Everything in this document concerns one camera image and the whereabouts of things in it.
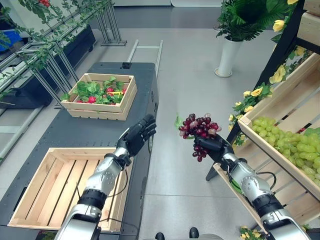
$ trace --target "black shoe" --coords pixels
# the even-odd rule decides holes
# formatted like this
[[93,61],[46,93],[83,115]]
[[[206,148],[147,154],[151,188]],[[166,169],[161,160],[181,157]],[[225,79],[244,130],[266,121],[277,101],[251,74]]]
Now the black shoe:
[[199,238],[199,232],[198,232],[198,229],[196,227],[190,228],[189,238],[191,238],[191,239]]
[[155,235],[155,239],[156,239],[156,240],[165,240],[165,235],[164,235],[162,232],[158,232],[158,233]]

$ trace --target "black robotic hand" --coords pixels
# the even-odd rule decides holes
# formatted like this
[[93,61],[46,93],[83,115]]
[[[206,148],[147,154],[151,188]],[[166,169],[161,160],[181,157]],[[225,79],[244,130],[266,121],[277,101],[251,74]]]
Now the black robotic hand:
[[129,127],[119,138],[116,147],[123,147],[128,150],[129,157],[138,154],[152,135],[156,133],[156,120],[151,114],[146,115],[136,125]]
[[214,138],[196,136],[194,143],[206,149],[210,158],[212,158],[215,163],[220,163],[223,170],[227,168],[227,166],[224,166],[225,161],[223,160],[223,156],[227,153],[235,153],[230,143],[219,134]]

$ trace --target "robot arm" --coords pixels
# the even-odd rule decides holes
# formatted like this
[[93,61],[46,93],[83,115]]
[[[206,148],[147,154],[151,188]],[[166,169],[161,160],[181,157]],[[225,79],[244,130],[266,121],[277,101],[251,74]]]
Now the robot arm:
[[268,240],[310,239],[277,200],[267,181],[258,177],[245,159],[238,159],[226,140],[217,135],[215,139],[197,137],[195,143],[209,151],[214,162],[227,172],[233,186],[248,199],[268,232]]
[[138,154],[156,133],[155,119],[148,114],[136,125],[129,127],[119,138],[114,153],[108,153],[87,180],[84,191],[65,218],[55,240],[98,240],[98,226],[105,201],[115,186],[118,174],[131,164],[130,157]]

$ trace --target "wooden crate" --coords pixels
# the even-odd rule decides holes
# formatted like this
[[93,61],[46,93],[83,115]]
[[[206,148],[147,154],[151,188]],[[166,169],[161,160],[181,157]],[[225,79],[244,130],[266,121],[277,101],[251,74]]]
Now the wooden crate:
[[297,37],[320,46],[320,17],[305,12],[301,17]]
[[320,17],[320,0],[305,0],[303,9]]
[[70,91],[70,101],[63,100],[61,104],[67,109],[73,117],[95,118],[95,119],[110,119],[110,120],[126,120],[131,105],[137,93],[137,85],[135,77],[132,75],[111,75],[98,73],[85,73],[79,81],[97,82],[102,87],[103,82],[110,77],[116,77],[117,82],[124,82],[126,92],[120,103],[115,105],[96,104],[96,103],[81,103],[77,102],[80,98],[73,93],[77,88],[75,85]]
[[272,97],[260,101],[253,110],[239,121],[242,132],[263,149],[282,168],[292,175],[305,189],[320,200],[320,187],[304,175],[286,157],[252,130],[252,122],[259,117],[281,120],[278,127],[283,131],[298,132],[308,123],[310,127],[320,127],[320,55],[311,55],[285,82],[273,91]]
[[[10,227],[59,230],[65,217],[77,204],[87,179],[94,173],[97,165],[113,147],[88,148],[49,148],[35,172],[22,199],[8,224]],[[128,182],[132,165],[128,167]],[[110,193],[121,191],[126,183],[126,174],[121,172]],[[108,197],[102,210],[102,219],[122,220],[127,198],[128,186],[119,195]],[[121,223],[114,220],[99,224],[102,231],[120,231]]]
[[[275,196],[280,203],[285,206],[284,208],[290,212],[300,225],[306,224],[320,216],[320,202],[310,193],[306,192],[304,187],[251,140],[248,139],[243,146],[237,147],[235,154],[238,158],[246,159],[248,164],[256,172],[267,171],[273,172],[276,175],[276,184],[272,191],[275,193]],[[260,222],[261,218],[247,199],[230,185],[227,174],[218,164],[213,165],[213,167],[238,197],[244,207],[250,212],[257,224],[264,230],[264,227]],[[270,186],[274,181],[273,177],[269,174],[261,174],[259,177],[267,180]]]

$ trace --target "white vase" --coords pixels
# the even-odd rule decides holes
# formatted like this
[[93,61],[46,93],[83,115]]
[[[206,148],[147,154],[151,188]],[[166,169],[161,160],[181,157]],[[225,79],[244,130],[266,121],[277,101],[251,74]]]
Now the white vase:
[[232,67],[243,42],[244,41],[231,41],[226,37],[224,38],[220,65],[214,70],[214,73],[217,76],[221,78],[228,78],[232,75]]

